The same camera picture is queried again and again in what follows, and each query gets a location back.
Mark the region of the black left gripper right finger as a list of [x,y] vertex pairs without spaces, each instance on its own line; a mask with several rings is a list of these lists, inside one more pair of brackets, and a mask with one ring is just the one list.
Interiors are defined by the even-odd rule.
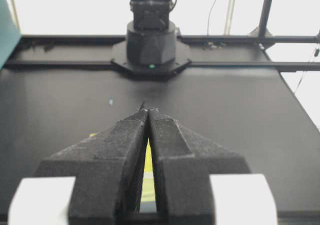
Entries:
[[157,211],[170,225],[214,224],[209,176],[248,174],[247,161],[156,108],[148,119]]

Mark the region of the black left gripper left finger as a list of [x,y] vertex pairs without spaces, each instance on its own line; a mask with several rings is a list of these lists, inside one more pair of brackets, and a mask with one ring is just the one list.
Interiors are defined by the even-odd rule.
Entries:
[[35,177],[75,177],[68,209],[71,225],[114,225],[140,210],[148,111],[43,159]]

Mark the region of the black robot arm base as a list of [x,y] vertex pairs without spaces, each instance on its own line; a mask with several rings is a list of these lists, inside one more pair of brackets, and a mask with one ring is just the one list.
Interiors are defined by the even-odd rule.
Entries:
[[133,20],[111,62],[138,76],[168,76],[191,63],[190,46],[178,38],[170,12],[177,0],[130,0]]

